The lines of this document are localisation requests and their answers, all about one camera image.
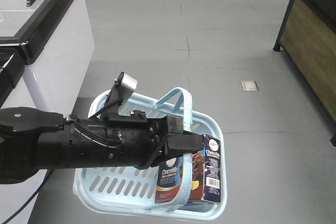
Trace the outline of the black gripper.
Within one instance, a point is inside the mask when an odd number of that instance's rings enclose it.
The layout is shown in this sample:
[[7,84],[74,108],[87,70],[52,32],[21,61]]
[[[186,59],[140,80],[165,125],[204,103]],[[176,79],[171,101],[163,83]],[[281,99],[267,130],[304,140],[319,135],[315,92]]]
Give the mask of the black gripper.
[[76,119],[65,124],[62,163],[66,168],[158,166],[203,149],[203,136],[183,131],[180,116],[147,119],[135,111],[117,120]]

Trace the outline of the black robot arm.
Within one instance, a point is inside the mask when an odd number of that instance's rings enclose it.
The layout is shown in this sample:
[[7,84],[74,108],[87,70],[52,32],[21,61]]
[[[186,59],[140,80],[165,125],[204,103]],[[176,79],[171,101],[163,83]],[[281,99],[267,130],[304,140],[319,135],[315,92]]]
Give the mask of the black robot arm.
[[147,118],[103,112],[80,119],[28,107],[1,109],[1,183],[17,184],[42,169],[147,169],[203,148],[180,116]]

